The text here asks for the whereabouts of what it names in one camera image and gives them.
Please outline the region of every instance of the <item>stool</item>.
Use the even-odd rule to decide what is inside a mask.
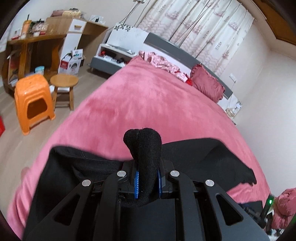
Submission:
[[[38,111],[36,101],[43,100],[46,110],[36,113],[34,116],[28,115],[29,105],[34,105],[34,112]],[[17,117],[24,135],[30,133],[30,126],[49,116],[51,120],[55,118],[52,106],[51,94],[47,80],[40,74],[34,74],[20,79],[15,86],[15,107]]]
[[[52,105],[56,107],[56,102],[57,102],[57,91],[59,87],[70,87],[70,110],[74,110],[74,93],[73,93],[73,87],[77,85],[78,83],[78,78],[73,75],[68,75],[68,74],[57,74],[51,77],[50,83],[54,85],[54,94],[52,97]]]

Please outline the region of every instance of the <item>round metal bolt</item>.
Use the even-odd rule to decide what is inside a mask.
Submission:
[[[117,176],[119,176],[119,177],[124,177],[125,175],[126,175],[126,172],[125,171],[119,171],[117,173]]]
[[[206,184],[207,186],[209,186],[209,187],[212,187],[215,183],[214,183],[214,181],[212,181],[212,180],[206,180],[206,181],[205,181],[205,184]]]
[[[88,187],[90,184],[91,184],[91,181],[90,181],[90,180],[84,180],[84,181],[82,182],[82,185],[83,185],[84,187]]]
[[[173,176],[173,177],[178,177],[180,175],[180,173],[178,171],[171,171],[170,174]]]

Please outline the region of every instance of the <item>pink blanket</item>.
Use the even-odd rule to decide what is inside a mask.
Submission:
[[[107,158],[128,159],[131,154],[123,135],[144,127],[158,131],[163,143],[221,140],[253,169],[257,179],[256,185],[240,184],[228,194],[236,202],[265,203],[270,190],[260,165],[224,111],[197,89],[137,56],[85,99],[43,147],[8,208],[7,220],[15,233],[22,236],[51,147],[69,145]]]

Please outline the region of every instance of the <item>white switch plate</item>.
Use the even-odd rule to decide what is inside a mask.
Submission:
[[[229,77],[233,80],[234,83],[236,83],[237,79],[233,74],[230,74]]]

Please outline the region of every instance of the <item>wooden desk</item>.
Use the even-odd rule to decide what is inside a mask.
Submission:
[[[18,69],[18,79],[22,79],[25,77],[27,73],[30,72],[30,66],[31,66],[31,53],[30,53],[30,44],[34,44],[39,41],[44,40],[50,40],[50,39],[56,39],[57,41],[54,43],[52,48],[52,63],[51,67],[49,69],[45,69],[44,71],[44,77],[50,81],[50,78],[57,74],[58,68],[59,68],[59,47],[63,43],[63,39],[66,37],[66,34],[45,34],[38,37],[33,37],[33,35],[28,34],[27,38],[25,39],[16,39],[16,40],[10,40],[7,42],[7,45],[11,47],[11,50],[14,46],[20,45],[21,51],[20,51],[20,63],[19,63],[19,69]],[[13,87],[8,85],[8,62],[3,64],[2,68],[2,78],[3,78],[3,84],[6,91],[14,90]]]

